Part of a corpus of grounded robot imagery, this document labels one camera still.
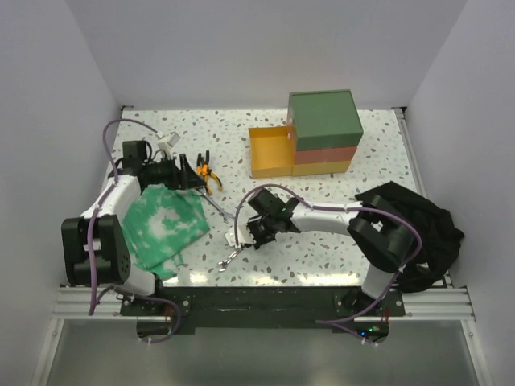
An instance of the speckled tabletop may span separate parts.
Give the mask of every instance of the speckled tabletop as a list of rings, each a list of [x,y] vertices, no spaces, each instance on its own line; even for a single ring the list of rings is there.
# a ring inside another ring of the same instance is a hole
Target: speckled tabletop
[[[122,117],[143,121],[163,133],[177,132],[181,139],[176,149],[187,155],[192,166],[199,152],[210,150],[210,166],[224,183],[222,192],[213,189],[213,198],[226,211],[234,212],[246,191],[269,182],[288,186],[317,203],[352,201],[356,193],[390,180],[415,190],[395,113],[361,110],[359,114],[365,134],[346,173],[274,179],[250,177],[248,128],[285,125],[285,109],[125,110]],[[123,141],[139,138],[157,149],[157,138],[151,132],[122,123],[113,148],[115,158],[122,155]],[[219,273],[216,263],[232,252],[224,237],[229,225],[205,200],[203,205],[211,231],[183,250],[184,265],[165,285],[359,285],[364,279],[369,263],[352,239],[320,232],[279,234],[277,242],[257,251],[246,249]],[[246,220],[252,215],[246,206],[240,218]]]

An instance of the black cloth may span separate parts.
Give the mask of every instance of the black cloth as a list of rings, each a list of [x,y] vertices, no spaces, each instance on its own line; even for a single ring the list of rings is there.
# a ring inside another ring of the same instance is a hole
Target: black cloth
[[[422,251],[406,265],[397,283],[402,292],[420,292],[442,279],[456,261],[463,232],[455,228],[451,213],[429,199],[394,182],[364,191],[356,198],[367,201],[374,195],[386,199],[422,237]]]

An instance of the pliers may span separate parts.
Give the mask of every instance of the pliers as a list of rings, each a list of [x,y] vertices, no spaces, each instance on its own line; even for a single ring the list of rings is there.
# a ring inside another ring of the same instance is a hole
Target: pliers
[[[204,178],[204,181],[206,182],[206,192],[211,195],[212,191],[209,188],[208,180],[209,177],[213,178],[216,183],[218,184],[218,190],[222,191],[223,186],[222,182],[218,178],[218,176],[212,172],[212,170],[209,168],[209,150],[206,150],[206,157],[202,157],[202,153],[199,153],[199,155],[196,158],[196,173]]]

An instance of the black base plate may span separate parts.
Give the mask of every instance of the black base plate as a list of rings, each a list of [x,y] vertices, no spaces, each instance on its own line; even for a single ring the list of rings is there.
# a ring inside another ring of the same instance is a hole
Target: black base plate
[[[194,334],[196,328],[328,328],[316,319],[338,319],[355,314],[343,297],[359,287],[168,287],[159,296],[175,302],[183,321],[178,334]],[[366,316],[404,316],[402,296],[390,291]],[[122,306],[123,316],[164,316],[164,306],[135,301]],[[138,325],[156,323],[139,322]]]

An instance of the open yellow box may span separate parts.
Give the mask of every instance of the open yellow box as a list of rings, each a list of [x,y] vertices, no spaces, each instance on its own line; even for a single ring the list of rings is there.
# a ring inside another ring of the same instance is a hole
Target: open yellow box
[[[293,171],[293,149],[286,126],[251,127],[250,162],[252,177],[281,177]]]
[[[324,175],[347,171],[350,161],[294,164],[294,150],[286,126],[252,127],[250,169],[254,179],[284,175]]]

